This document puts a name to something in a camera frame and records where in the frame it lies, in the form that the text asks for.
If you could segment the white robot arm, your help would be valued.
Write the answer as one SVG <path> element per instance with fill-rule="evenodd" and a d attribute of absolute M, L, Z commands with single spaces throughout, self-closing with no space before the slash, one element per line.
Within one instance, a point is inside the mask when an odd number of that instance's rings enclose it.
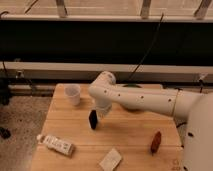
<path fill-rule="evenodd" d="M 213 93 L 178 89 L 124 87 L 113 73 L 104 71 L 90 84 L 95 109 L 106 115 L 112 103 L 187 122 L 181 171 L 213 171 Z"/>

